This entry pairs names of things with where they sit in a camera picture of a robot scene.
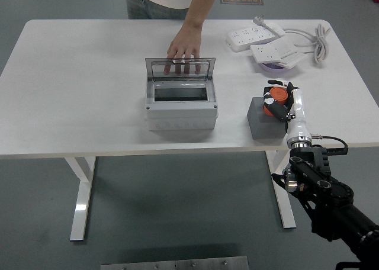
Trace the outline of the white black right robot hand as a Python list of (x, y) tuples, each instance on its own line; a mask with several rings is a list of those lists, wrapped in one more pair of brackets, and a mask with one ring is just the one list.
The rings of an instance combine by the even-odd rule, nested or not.
[(286, 142), (290, 149), (311, 146), (300, 88), (289, 81), (270, 79), (264, 88), (264, 111), (285, 123)]

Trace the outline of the person's left hand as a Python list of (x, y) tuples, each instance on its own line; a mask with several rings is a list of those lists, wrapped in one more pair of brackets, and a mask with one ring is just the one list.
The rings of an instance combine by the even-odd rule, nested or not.
[(192, 59), (200, 57), (202, 25), (183, 23), (182, 27), (171, 41), (168, 59)]

